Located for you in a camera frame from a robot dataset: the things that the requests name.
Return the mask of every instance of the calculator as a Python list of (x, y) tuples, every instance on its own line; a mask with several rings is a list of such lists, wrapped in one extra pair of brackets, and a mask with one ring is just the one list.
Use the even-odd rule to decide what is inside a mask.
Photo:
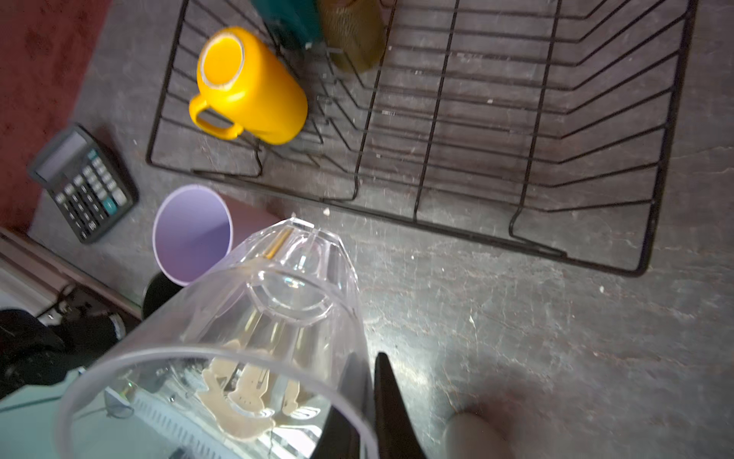
[(28, 174), (46, 188), (83, 244), (99, 239), (137, 201), (127, 170), (78, 124), (54, 136)]

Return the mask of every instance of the calculator button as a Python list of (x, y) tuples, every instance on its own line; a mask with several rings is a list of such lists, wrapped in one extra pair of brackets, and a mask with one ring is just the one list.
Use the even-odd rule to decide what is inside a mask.
[(120, 207), (124, 206), (125, 203), (128, 202), (128, 198), (125, 197), (125, 193), (119, 188), (112, 191), (112, 197)]
[(102, 205), (104, 206), (104, 210), (106, 210), (107, 213), (110, 215), (114, 215), (115, 212), (117, 212), (117, 204), (115, 204), (112, 198), (107, 198), (106, 200), (103, 200)]

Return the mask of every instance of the dish rack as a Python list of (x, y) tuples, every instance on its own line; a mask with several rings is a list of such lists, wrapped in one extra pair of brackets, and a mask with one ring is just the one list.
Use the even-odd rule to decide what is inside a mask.
[[(337, 69), (330, 56), (340, 51), (324, 45), (282, 49), (247, 0), (183, 0), (146, 162), (644, 273), (698, 1), (416, 1), (381, 3), (387, 47), (359, 74)], [(305, 89), (308, 119), (289, 144), (247, 133), (222, 141), (189, 119), (198, 54), (226, 26), (259, 36)]]

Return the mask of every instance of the clear plastic cup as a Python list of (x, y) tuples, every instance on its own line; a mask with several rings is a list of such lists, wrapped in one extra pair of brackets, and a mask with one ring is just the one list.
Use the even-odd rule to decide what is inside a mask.
[(253, 234), (67, 390), (59, 455), (310, 457), (335, 408), (377, 458), (357, 294), (338, 236), (295, 218)]

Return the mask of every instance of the yellow mug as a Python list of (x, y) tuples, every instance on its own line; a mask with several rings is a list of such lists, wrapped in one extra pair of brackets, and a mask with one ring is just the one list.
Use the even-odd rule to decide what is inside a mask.
[[(257, 37), (241, 27), (217, 32), (204, 45), (196, 67), (200, 94), (189, 103), (196, 126), (224, 140), (243, 131), (273, 145), (293, 140), (308, 114), (306, 94)], [(220, 128), (200, 118), (213, 109), (232, 121)]]

